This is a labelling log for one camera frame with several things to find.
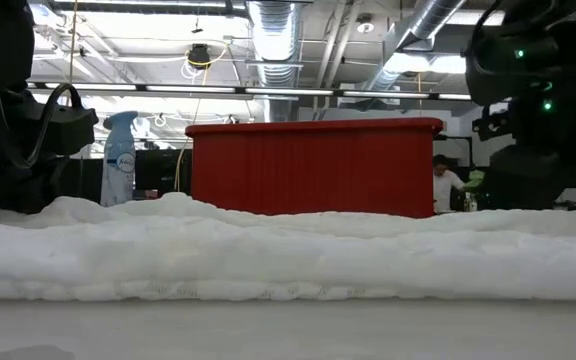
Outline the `white textured towel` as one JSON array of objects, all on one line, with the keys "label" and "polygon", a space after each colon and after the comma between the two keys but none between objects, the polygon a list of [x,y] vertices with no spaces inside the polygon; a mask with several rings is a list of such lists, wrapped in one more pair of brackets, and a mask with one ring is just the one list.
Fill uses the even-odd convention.
[{"label": "white textured towel", "polygon": [[264,216],[183,194],[0,210],[0,299],[576,301],[576,212]]}]

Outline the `black display panel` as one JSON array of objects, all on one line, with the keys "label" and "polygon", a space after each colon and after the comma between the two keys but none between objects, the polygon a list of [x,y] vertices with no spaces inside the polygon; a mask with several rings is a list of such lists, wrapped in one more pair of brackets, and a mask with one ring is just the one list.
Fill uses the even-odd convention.
[{"label": "black display panel", "polygon": [[102,159],[70,159],[61,174],[61,194],[100,203],[102,171]]}]

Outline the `long light bar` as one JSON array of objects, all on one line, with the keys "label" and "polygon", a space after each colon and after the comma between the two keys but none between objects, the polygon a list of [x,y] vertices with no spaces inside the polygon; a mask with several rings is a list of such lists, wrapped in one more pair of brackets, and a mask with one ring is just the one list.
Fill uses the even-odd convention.
[{"label": "long light bar", "polygon": [[470,102],[466,94],[402,92],[402,91],[363,91],[344,89],[312,88],[270,88],[243,86],[207,86],[207,85],[151,85],[151,84],[110,84],[110,83],[75,83],[74,87],[81,93],[95,96],[146,96],[183,97],[192,95],[215,98],[219,96],[275,96],[275,97],[337,97],[361,99],[397,99]]}]

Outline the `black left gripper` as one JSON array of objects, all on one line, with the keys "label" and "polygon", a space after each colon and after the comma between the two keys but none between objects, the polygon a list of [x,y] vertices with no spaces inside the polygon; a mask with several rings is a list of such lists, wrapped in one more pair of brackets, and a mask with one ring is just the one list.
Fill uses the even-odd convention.
[{"label": "black left gripper", "polygon": [[63,195],[61,177],[70,158],[53,157],[32,168],[0,172],[0,209],[35,214]]}]

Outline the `black thin stand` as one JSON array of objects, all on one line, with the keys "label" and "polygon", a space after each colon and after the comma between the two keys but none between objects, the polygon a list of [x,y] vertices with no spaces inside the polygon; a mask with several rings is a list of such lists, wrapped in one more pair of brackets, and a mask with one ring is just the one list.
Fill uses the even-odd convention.
[{"label": "black thin stand", "polygon": [[433,139],[434,154],[443,154],[452,159],[460,167],[473,168],[474,145],[471,136],[436,135]]}]

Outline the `red plastic bin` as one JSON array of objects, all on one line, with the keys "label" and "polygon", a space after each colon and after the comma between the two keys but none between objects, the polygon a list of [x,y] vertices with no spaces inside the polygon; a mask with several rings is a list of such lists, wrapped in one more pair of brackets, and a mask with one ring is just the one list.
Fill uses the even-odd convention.
[{"label": "red plastic bin", "polygon": [[279,215],[433,215],[432,117],[193,125],[191,196]]}]

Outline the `person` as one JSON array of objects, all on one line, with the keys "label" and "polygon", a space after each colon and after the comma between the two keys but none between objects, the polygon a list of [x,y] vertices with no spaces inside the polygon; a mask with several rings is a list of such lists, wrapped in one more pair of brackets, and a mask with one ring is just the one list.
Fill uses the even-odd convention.
[{"label": "person", "polygon": [[452,190],[463,191],[465,182],[449,169],[449,159],[443,154],[433,157],[432,166],[434,212],[450,212]]}]

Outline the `wide silver ventilation duct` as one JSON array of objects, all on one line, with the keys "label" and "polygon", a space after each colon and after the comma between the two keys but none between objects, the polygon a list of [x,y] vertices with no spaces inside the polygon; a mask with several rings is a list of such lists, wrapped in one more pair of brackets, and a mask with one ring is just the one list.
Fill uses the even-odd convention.
[{"label": "wide silver ventilation duct", "polygon": [[291,66],[299,53],[301,6],[290,2],[251,1],[247,5],[252,21],[252,40],[263,87],[293,88],[297,68]]}]

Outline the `narrow silver ventilation duct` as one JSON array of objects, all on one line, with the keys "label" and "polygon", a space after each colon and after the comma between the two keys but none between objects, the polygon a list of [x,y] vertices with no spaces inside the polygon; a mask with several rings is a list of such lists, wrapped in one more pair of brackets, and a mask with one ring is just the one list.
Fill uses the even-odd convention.
[{"label": "narrow silver ventilation duct", "polygon": [[363,85],[366,91],[389,90],[407,72],[422,72],[423,57],[430,52],[435,37],[466,0],[417,0],[410,16],[392,25],[382,43],[382,60],[376,72]]}]

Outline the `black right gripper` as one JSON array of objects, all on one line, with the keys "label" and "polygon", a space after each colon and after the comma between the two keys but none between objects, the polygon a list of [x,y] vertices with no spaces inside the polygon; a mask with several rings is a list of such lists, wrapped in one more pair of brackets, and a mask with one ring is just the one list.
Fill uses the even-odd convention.
[{"label": "black right gripper", "polygon": [[490,209],[545,210],[575,182],[576,146],[557,152],[513,144],[490,157],[482,192]]}]

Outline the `green cloth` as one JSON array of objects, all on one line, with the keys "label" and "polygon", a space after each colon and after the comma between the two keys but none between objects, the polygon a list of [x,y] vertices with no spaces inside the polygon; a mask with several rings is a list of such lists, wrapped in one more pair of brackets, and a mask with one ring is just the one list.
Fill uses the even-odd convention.
[{"label": "green cloth", "polygon": [[481,186],[485,178],[485,172],[483,170],[472,170],[469,172],[468,180],[464,183],[464,189],[466,191],[471,191]]}]

